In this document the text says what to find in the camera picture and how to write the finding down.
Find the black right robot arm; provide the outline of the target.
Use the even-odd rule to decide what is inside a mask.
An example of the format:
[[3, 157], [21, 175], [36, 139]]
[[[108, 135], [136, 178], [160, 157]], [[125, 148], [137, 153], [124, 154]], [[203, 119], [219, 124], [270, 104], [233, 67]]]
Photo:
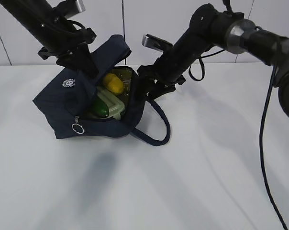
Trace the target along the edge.
[[195, 60], [212, 47], [232, 54], [247, 52], [276, 69], [272, 85], [278, 88], [278, 99], [289, 117], [289, 38], [257, 27], [242, 12], [233, 12], [229, 1], [226, 11], [219, 12], [211, 4], [200, 6], [193, 14], [189, 27], [180, 39], [171, 44], [145, 34], [142, 45], [162, 52], [152, 65], [141, 66], [138, 74], [144, 79], [140, 92], [152, 99], [175, 90], [183, 84], [183, 73]]

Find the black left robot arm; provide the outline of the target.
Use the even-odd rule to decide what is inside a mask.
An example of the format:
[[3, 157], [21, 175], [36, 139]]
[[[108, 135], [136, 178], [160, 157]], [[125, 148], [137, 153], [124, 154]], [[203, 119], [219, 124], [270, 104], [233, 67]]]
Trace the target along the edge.
[[43, 46], [38, 52], [43, 60], [56, 57], [59, 66], [97, 77], [88, 47], [96, 34], [70, 19], [81, 11], [80, 1], [64, 0], [52, 7], [45, 0], [0, 0], [0, 5]]

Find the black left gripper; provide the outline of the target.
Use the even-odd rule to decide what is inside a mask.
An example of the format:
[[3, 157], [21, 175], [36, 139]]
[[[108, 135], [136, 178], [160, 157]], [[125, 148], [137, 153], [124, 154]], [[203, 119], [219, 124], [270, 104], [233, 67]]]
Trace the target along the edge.
[[56, 64], [73, 71], [81, 70], [90, 78], [96, 78], [99, 73], [87, 44], [80, 44], [59, 55]]

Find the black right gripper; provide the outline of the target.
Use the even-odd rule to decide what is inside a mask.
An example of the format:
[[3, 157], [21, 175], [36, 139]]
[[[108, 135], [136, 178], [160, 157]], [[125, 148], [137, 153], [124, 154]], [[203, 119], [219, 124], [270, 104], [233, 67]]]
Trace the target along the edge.
[[176, 90], [176, 84], [182, 85], [185, 82], [183, 75], [180, 75], [174, 82], [163, 80], [153, 70], [153, 65], [141, 65], [137, 69], [137, 74], [140, 78], [140, 82], [136, 88], [136, 96], [139, 98], [146, 96], [150, 100], [174, 92]]

